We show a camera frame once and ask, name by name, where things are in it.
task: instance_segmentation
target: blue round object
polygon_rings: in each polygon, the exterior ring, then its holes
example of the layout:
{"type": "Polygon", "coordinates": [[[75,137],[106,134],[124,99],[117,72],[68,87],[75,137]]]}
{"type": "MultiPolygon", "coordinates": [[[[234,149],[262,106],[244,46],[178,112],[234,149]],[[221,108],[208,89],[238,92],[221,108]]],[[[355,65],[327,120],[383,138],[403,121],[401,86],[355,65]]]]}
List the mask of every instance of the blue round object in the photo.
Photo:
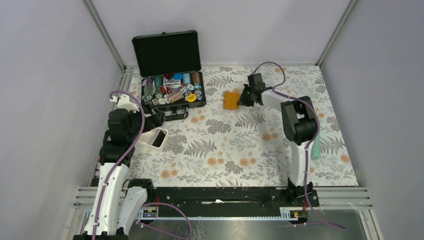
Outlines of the blue round object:
{"type": "Polygon", "coordinates": [[[176,80],[181,80],[181,79],[183,79],[183,75],[181,73],[177,73],[173,76],[173,78],[176,79],[176,80]]]}

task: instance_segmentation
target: orange box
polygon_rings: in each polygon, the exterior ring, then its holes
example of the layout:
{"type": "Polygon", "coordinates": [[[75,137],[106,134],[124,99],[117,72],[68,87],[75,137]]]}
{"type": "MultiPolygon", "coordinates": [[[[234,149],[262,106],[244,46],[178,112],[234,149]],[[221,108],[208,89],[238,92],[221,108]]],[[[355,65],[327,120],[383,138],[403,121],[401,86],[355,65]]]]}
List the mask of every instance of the orange box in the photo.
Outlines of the orange box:
{"type": "Polygon", "coordinates": [[[237,110],[239,109],[238,101],[240,93],[227,91],[224,95],[224,109],[237,110]]]}

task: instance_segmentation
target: leaf pattern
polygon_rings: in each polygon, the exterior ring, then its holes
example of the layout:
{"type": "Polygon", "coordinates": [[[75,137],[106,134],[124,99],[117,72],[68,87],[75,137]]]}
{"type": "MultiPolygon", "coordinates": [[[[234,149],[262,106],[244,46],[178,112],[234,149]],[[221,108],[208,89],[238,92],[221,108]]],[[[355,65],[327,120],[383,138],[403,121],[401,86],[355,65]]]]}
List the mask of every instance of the leaf pattern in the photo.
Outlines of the leaf pattern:
{"type": "MultiPolygon", "coordinates": [[[[136,146],[127,177],[152,179],[156,187],[286,186],[292,160],[281,113],[260,105],[222,108],[225,92],[241,92],[253,70],[203,67],[207,104],[162,126],[169,132],[162,152],[136,146]]],[[[278,70],[262,66],[258,72],[273,86],[283,79],[278,70]]],[[[321,158],[310,161],[308,179],[315,186],[358,185],[319,67],[290,66],[285,73],[287,81],[277,89],[310,96],[320,120],[321,158]]],[[[128,68],[126,74],[129,91],[140,98],[139,70],[128,68]]]]}

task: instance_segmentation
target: yellow button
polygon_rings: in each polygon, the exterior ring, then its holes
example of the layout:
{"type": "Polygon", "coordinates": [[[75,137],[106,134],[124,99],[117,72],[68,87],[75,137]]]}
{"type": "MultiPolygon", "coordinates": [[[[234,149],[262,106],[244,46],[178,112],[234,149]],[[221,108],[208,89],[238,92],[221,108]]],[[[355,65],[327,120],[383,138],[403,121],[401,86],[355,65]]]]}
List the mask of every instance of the yellow button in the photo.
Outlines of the yellow button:
{"type": "Polygon", "coordinates": [[[196,100],[196,94],[190,94],[187,96],[187,102],[191,103],[196,100]]]}

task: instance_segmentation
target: white wall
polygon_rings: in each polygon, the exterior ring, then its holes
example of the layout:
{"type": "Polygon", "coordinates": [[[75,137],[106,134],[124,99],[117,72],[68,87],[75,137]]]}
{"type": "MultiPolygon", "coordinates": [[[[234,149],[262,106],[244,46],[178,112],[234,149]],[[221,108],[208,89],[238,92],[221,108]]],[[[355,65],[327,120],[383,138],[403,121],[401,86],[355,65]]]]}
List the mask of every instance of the white wall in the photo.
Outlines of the white wall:
{"type": "Polygon", "coordinates": [[[322,67],[385,240],[423,239],[424,1],[359,1],[322,67]]]}
{"type": "Polygon", "coordinates": [[[349,0],[94,0],[127,65],[131,39],[197,30],[202,64],[315,63],[349,0]]]}
{"type": "Polygon", "coordinates": [[[57,240],[120,74],[81,0],[0,4],[0,239],[57,240]]]}

